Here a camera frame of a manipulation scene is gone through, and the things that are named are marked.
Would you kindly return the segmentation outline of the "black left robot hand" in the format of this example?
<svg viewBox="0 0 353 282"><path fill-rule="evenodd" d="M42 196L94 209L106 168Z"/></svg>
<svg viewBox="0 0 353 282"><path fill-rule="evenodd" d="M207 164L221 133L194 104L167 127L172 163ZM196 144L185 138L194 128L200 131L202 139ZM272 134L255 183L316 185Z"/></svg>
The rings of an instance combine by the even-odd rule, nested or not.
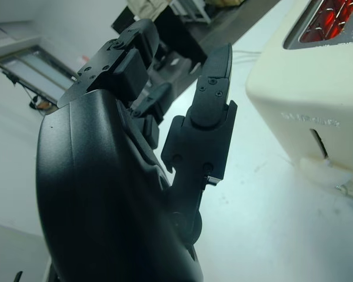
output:
<svg viewBox="0 0 353 282"><path fill-rule="evenodd" d="M202 194L224 178L237 113L228 100L232 46L210 53L157 158L172 87L139 94L158 45L151 20L134 22L78 71L41 123L36 197L61 281L204 279L194 245Z"/></svg>

